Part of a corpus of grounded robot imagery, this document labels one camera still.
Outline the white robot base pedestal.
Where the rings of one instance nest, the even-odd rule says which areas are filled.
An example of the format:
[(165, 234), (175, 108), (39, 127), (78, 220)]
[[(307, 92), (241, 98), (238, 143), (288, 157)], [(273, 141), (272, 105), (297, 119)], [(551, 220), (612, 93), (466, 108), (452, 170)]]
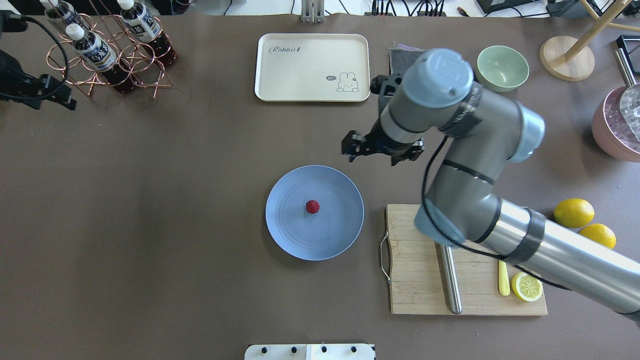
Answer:
[(245, 360), (375, 360), (374, 344), (365, 342), (252, 344)]

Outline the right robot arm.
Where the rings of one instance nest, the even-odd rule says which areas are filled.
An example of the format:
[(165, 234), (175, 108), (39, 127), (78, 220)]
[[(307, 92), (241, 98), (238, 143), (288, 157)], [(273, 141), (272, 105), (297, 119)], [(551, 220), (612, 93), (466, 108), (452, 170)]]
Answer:
[(430, 187), (422, 186), (414, 224), (444, 246), (467, 241), (487, 255), (544, 284), (583, 294), (614, 312), (639, 320), (639, 264), (601, 244), (493, 193), (508, 162), (530, 157), (545, 134), (544, 119), (519, 102), (484, 89), (462, 55), (430, 48), (404, 73), (373, 79), (371, 89), (392, 94), (370, 133), (352, 130), (342, 153), (385, 154), (391, 164), (414, 161), (431, 128), (451, 139)]

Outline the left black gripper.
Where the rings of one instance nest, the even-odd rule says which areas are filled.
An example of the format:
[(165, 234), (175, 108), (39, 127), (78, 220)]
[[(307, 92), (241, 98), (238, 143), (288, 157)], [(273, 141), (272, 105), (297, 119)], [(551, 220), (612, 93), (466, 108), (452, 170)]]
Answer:
[(34, 110), (41, 108), (42, 101), (47, 100), (75, 111), (77, 100), (71, 96), (61, 96), (57, 86), (61, 82), (50, 74), (39, 77), (23, 71), (17, 59), (0, 51), (0, 90), (2, 101), (14, 101)]

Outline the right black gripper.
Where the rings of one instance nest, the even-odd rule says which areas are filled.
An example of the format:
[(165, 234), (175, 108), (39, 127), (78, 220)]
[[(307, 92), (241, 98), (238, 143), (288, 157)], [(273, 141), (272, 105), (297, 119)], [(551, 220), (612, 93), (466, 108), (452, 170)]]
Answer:
[(384, 154), (391, 157), (391, 166), (395, 166), (402, 161), (416, 161), (424, 151), (423, 137), (410, 143), (395, 141), (384, 132), (380, 120), (374, 123), (365, 136), (356, 130), (350, 130), (342, 140), (342, 154), (349, 158), (349, 162), (353, 162), (356, 157)]

